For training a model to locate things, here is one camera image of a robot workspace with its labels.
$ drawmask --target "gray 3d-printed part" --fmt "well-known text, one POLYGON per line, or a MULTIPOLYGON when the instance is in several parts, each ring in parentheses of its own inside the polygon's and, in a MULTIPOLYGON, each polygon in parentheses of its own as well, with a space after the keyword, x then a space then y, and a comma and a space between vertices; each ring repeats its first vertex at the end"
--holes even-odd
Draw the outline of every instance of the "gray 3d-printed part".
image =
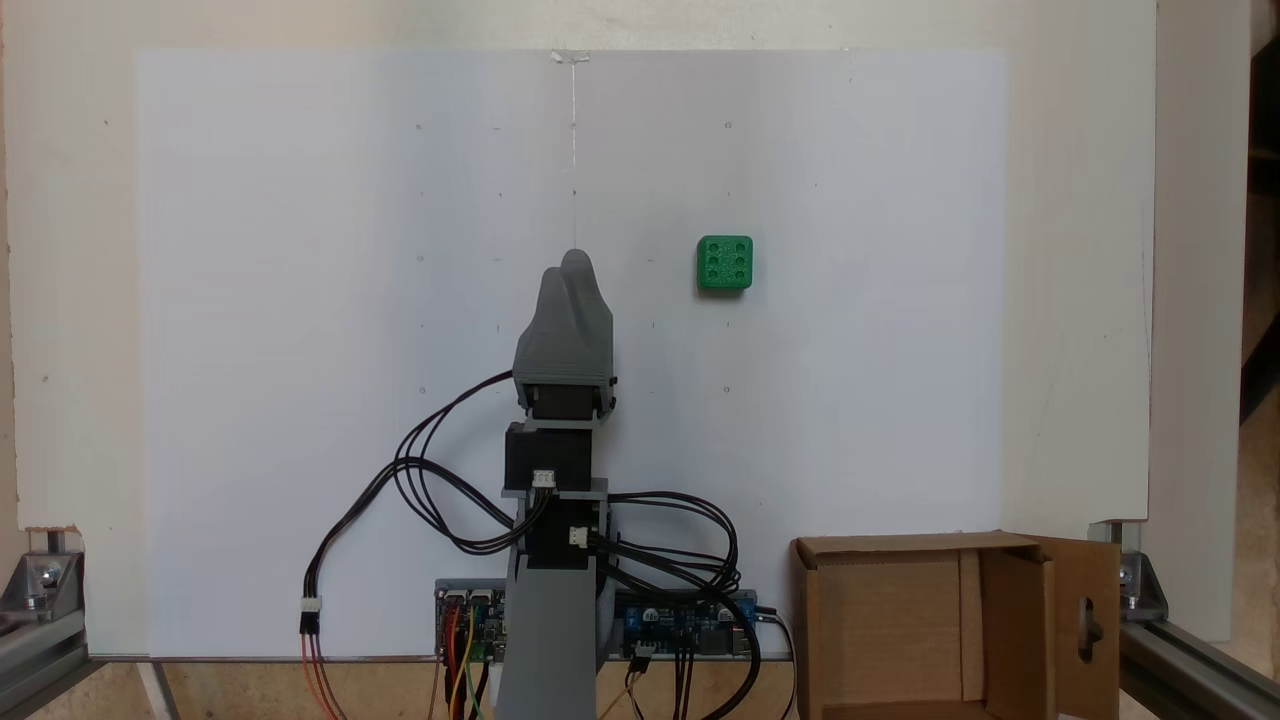
POLYGON ((512 364, 520 405, 529 409, 526 386, 594 386, 600 418, 613 409, 613 313, 595 282, 591 259, 581 250, 547 268, 534 319, 516 343, 512 364))

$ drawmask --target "white connector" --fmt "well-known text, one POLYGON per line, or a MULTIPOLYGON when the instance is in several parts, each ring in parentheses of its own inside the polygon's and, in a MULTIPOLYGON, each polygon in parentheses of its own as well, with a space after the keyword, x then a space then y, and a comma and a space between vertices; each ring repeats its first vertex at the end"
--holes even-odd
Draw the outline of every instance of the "white connector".
POLYGON ((556 470, 534 470, 535 488, 554 488, 556 487, 556 470))

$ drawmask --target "electronic component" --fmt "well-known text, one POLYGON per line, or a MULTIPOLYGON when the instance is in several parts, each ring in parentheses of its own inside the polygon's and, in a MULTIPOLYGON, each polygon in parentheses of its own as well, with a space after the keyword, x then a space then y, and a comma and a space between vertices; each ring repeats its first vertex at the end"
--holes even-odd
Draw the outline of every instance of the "electronic component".
MULTIPOLYGON (((739 591, 733 598, 754 626, 755 593, 739 591)), ((746 633, 723 605, 644 607, 631 605, 626 593, 618 594, 616 605, 614 618, 621 630, 617 650, 622 657, 631 657, 641 646, 652 646, 658 655, 672 655, 677 646, 692 648, 703 656, 744 656, 750 652, 746 633)))
POLYGON ((475 614, 475 641, 471 643, 471 661, 502 662, 507 652, 507 593, 503 580, 440 580, 435 583, 435 637, 444 647, 448 634, 449 612, 461 610, 463 619, 454 633, 465 638, 466 619, 475 614))

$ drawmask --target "blue circuit board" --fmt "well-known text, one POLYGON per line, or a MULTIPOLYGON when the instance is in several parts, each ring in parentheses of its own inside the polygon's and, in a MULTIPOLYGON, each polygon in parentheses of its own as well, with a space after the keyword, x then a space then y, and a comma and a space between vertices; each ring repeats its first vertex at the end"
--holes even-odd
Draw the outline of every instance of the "blue circuit board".
MULTIPOLYGON (((755 626, 755 593, 740 592, 735 600, 755 626)), ((672 655, 677 648, 698 656, 749 655, 746 632, 722 605, 695 607, 654 607, 618 600, 616 615, 622 619, 620 655, 631 657, 637 647, 652 647, 654 655, 672 655)))

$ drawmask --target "orange wire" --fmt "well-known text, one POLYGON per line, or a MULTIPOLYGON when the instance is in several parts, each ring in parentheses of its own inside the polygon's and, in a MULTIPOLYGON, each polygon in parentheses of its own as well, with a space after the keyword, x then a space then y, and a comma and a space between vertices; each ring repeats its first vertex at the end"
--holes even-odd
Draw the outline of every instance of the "orange wire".
POLYGON ((316 684, 311 680, 311 665, 308 665, 307 661, 306 635, 302 635, 302 673, 307 676, 307 687, 311 688, 311 697, 316 701, 316 705, 320 706, 320 710, 324 712, 325 717, 333 720, 333 714, 329 712, 329 708, 325 707, 325 703, 320 701, 320 691, 316 689, 316 684))
POLYGON ((435 717, 435 691, 440 689, 440 660, 435 659, 435 673, 431 674, 431 701, 426 705, 426 720, 435 717))
POLYGON ((324 671, 324 653, 320 652, 320 635, 311 635, 311 659, 316 666, 316 684, 320 685, 320 697, 324 698, 325 707, 333 714, 333 720, 347 720, 347 714, 338 705, 338 696, 333 694, 329 675, 324 671))

